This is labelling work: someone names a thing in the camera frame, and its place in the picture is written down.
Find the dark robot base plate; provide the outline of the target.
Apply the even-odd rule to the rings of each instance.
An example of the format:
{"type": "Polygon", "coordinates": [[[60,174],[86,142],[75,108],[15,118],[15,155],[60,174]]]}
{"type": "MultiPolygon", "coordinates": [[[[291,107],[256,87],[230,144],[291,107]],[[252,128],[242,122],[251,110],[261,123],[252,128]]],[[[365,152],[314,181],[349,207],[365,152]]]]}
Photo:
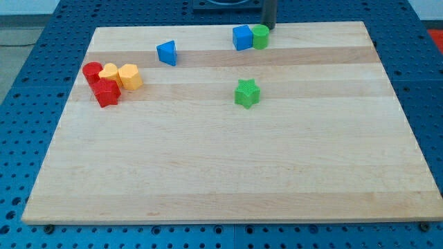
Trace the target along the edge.
{"type": "Polygon", "coordinates": [[[192,0],[194,12],[222,10],[261,10],[263,0],[192,0]]]}

